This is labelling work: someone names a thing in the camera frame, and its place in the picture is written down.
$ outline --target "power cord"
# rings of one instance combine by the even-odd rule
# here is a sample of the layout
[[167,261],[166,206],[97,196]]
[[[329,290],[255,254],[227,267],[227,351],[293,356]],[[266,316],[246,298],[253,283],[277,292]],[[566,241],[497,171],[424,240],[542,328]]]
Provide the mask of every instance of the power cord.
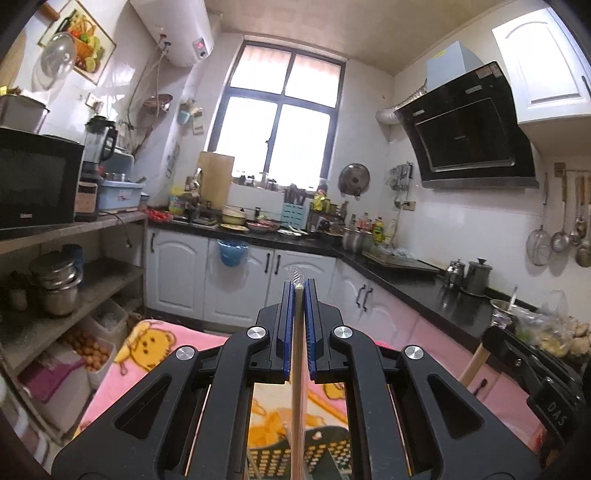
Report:
[[107,212],[105,210],[101,210],[100,213],[106,213],[107,215],[112,215],[115,218],[117,218],[118,221],[120,221],[121,225],[123,225],[123,228],[125,230],[125,236],[127,237],[127,244],[125,245],[127,248],[132,248],[134,245],[133,243],[131,243],[131,239],[129,238],[129,231],[127,230],[127,225],[125,224],[125,222],[121,219],[121,217],[119,215],[117,215],[116,213],[113,212]]

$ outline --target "wooden stick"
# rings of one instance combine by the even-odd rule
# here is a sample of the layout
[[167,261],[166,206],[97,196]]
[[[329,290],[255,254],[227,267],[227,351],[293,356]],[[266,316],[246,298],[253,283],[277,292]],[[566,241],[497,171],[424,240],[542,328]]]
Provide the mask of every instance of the wooden stick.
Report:
[[464,370],[464,373],[458,379],[459,382],[464,385],[464,387],[467,388],[468,385],[472,383],[472,380],[474,380],[474,377],[478,371],[484,366],[490,354],[491,353],[486,348],[484,348],[482,344],[478,345],[472,360],[470,360],[470,363]]
[[304,377],[307,367],[306,331],[304,329],[304,286],[295,285],[295,315],[291,341],[291,480],[304,480],[304,428],[308,382]]

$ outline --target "strainer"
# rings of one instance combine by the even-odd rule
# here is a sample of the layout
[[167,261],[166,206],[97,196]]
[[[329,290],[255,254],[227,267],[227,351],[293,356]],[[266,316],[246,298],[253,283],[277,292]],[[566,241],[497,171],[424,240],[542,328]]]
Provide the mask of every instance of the strainer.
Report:
[[543,267],[548,264],[552,255],[550,248],[550,234],[544,230],[544,217],[546,213],[546,203],[548,203],[548,174],[544,175],[544,190],[542,192],[542,224],[540,228],[530,233],[525,243],[527,258],[534,265]]

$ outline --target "plastic bag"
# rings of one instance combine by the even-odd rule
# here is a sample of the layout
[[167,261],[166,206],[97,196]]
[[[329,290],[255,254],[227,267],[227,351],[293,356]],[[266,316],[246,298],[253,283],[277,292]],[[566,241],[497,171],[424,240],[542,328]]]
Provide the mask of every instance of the plastic bag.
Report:
[[568,353],[573,337],[562,318],[533,313],[517,306],[511,313],[517,318],[515,333],[521,341],[540,347],[557,358]]
[[232,240],[218,240],[220,247],[220,259],[227,267],[239,266],[245,258],[248,258],[248,244]]

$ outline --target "cartoon bear print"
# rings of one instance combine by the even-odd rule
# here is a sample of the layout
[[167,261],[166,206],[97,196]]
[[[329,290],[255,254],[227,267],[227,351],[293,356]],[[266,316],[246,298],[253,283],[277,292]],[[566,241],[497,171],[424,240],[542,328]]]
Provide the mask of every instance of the cartoon bear print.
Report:
[[136,365],[147,372],[153,370],[168,354],[177,342],[172,332],[153,328],[160,322],[147,320],[137,324],[123,347],[115,357],[115,363],[119,365],[121,375],[126,375],[128,370],[125,361],[131,358]]

